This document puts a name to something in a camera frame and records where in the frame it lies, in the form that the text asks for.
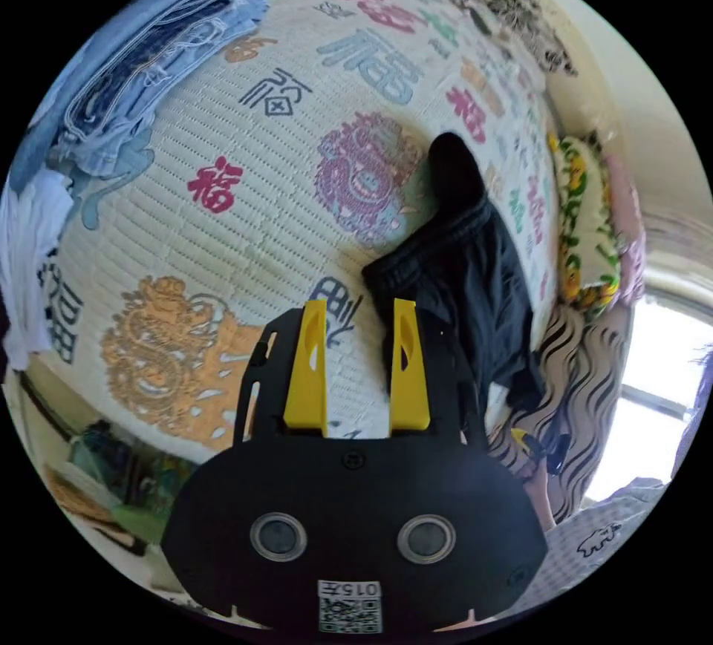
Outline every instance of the label sticker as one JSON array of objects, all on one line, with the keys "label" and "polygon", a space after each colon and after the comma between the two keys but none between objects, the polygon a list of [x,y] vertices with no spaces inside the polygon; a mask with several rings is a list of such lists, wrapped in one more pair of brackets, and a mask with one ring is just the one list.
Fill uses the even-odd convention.
[{"label": "label sticker", "polygon": [[377,580],[318,580],[320,632],[383,632]]}]

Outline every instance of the dragon print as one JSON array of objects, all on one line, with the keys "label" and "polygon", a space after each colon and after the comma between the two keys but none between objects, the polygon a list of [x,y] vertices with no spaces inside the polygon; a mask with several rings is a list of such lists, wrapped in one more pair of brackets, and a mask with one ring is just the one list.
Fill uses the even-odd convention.
[{"label": "dragon print", "polygon": [[108,389],[138,419],[216,451],[232,444],[235,406],[262,327],[238,323],[175,277],[146,277],[102,338]]}]

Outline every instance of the window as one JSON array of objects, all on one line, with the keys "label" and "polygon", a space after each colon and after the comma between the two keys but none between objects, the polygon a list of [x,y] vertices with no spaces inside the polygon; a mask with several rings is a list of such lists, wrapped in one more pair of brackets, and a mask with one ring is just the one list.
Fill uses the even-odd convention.
[{"label": "window", "polygon": [[711,344],[713,316],[693,318],[656,295],[637,304],[622,397],[587,497],[606,499],[635,477],[670,480]]}]

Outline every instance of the jeans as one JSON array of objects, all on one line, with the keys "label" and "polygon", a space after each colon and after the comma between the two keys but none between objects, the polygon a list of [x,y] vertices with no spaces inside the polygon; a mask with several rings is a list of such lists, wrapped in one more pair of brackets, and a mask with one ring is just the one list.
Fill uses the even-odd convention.
[{"label": "jeans", "polygon": [[[92,86],[95,77],[104,70],[107,59],[114,59],[125,48],[132,47],[132,42],[136,37],[140,36],[147,27],[152,27],[154,21],[162,18],[167,10],[180,7],[182,1],[134,0],[89,39],[88,43],[69,62],[72,68],[69,73],[65,69],[62,74],[64,78],[59,83],[59,87],[57,84],[53,85],[48,94],[49,99],[47,97],[45,99],[50,100],[51,103],[42,103],[46,108],[45,112],[37,114],[39,117],[35,118],[36,122],[27,129],[20,142],[10,166],[8,179],[10,188],[14,192],[20,194],[42,167],[75,96]],[[243,29],[251,28],[251,24],[254,23],[253,18],[255,21],[259,21],[267,8],[267,3],[264,0],[253,0],[252,4],[250,0],[246,1],[251,7],[250,14],[246,15],[246,22],[249,23],[246,23],[244,27],[239,27],[236,36],[244,33]],[[225,36],[223,39],[226,43],[230,40]]]},{"label": "jeans", "polygon": [[111,177],[122,145],[148,127],[159,101],[233,39],[255,30],[266,0],[181,0],[141,30],[74,97],[58,155]]}]

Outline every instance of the person's hand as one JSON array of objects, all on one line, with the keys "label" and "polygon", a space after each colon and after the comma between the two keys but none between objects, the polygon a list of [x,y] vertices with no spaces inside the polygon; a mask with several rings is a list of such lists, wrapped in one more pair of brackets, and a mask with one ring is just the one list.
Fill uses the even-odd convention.
[{"label": "person's hand", "polygon": [[523,479],[523,489],[533,504],[543,531],[556,526],[547,496],[547,460],[541,459],[537,465],[530,459],[516,475]]}]

